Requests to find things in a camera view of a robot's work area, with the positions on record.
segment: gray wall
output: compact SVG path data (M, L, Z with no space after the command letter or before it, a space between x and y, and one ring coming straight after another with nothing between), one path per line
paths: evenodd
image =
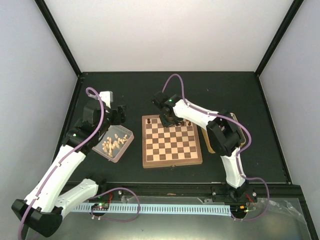
M254 71L292 1L46 3L84 72Z
M261 81L294 184L320 234L320 1L307 0Z
M0 7L0 239L17 239L11 211L49 167L76 76L33 0Z

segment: black frame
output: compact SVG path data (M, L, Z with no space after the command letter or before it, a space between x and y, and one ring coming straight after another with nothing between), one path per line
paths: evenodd
M80 89L83 84L83 73L81 72L80 68L78 67L78 64L73 57L62 33L60 32L52 14L50 13L49 8L47 7L45 0L34 0L39 7L43 17L45 18L47 24L49 25L50 29L52 30L57 42L59 43L62 51L64 52L66 58L68 59L71 67L74 70L74 73L76 74L77 82L75 85L74 92L72 94L71 102L67 111L67 115L62 127L62 131L58 140L58 144L55 150L54 158L56 158L62 139L65 137L71 123L71 119L75 110L75 106L77 103L77 99L79 96ZM288 29L290 23L292 22L293 18L295 17L296 13L298 12L300 6L302 5L304 0L293 0L287 14L285 15L281 25L279 26L275 36L273 37L267 51L265 52L258 68L255 71L256 80L259 82L261 94L264 97L264 103L267 105L267 101L265 99L265 95L263 93L263 89L260 83L260 75L263 72L264 68L268 64L268 61L272 57L275 49L277 48L279 42L281 41L282 37L284 36L286 30ZM270 112L268 112L269 118L272 121L272 117ZM276 141L278 144L279 149L280 142L276 134L276 129L274 124L272 124L272 129L274 131L274 135L276 137ZM268 184L269 190L270 190L270 197L271 198L297 198L299 199L304 218L307 223L308 230L310 232L312 239L318 239L318 235L315 229L315 226L313 224L305 197L303 195L303 192L301 190L301 187L299 185L292 185L291 184L291 177L289 174L288 167L285 162L285 158L283 156L283 153L281 152L281 158L283 160L283 165L285 168L283 169L284 173L286 174L289 182L286 184ZM77 185L77 182L68 182L66 186L64 187L63 191L66 192L69 189L73 188L75 185ZM225 202L228 204L235 204L234 202L231 202L225 194L223 194L223 191L225 191L226 187L225 184L134 184L134 183L109 183L108 189L116 188L116 187L126 187L132 189L134 192L136 192L139 196L168 196L168 194L174 194L174 196L190 196L190 197L203 197L203 198L212 198L215 202ZM266 197L266 189L263 184L254 184L250 183L248 190L249 192L256 192L257 197Z

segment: robotic arm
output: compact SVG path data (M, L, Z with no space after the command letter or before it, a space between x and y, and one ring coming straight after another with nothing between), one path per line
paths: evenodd
M210 111L188 101L186 104L180 96L168 97L161 91L154 95L152 102L161 110L159 117L164 127L179 125L183 119L186 119L202 128L209 152L216 152L222 159L226 182L233 189L232 198L242 195L246 181L239 173L236 153L240 150L244 135L236 124L205 113L232 118L231 114L227 111ZM243 173L240 156L238 161Z
M32 207L27 214L24 224L45 237L50 237L59 228L63 218L83 201L105 192L106 181L91 176L79 185L59 196L71 174L86 158L92 147L96 146L111 125L119 125L126 121L125 106L111 109L113 93L100 92L103 101L104 118L98 132L81 148L72 152L63 162L61 159L76 146L87 139L99 125L101 107L98 100L91 100L84 107L83 116L70 129L62 141L62 146L38 185L25 197L16 199L12 210L21 220L27 208Z

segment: chessboard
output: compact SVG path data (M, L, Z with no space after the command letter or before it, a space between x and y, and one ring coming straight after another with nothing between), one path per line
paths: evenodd
M142 165L174 167L202 163L197 126L188 120L163 127L159 115L142 117Z

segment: clear plastic box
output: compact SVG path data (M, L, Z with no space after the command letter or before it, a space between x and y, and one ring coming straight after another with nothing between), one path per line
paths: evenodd
M112 149L112 156L109 156L109 149L107 150L107 152L104 151L103 143L108 142L108 138L111 138L112 143L114 141L118 141L118 139L116 139L115 135L117 135L118 138L120 138L120 139L123 139L125 137L125 135L127 135L127 137L126 137L127 141L125 141L123 144L119 143L119 148L114 147L114 149ZM100 155L107 158L109 161L117 163L119 161L120 157L124 154L124 152L128 148L128 146L131 144L133 139L134 139L134 134L129 129L127 129L121 125L111 125L109 127L109 130L105 133L105 135L101 139L101 141L92 149L95 152L97 152Z

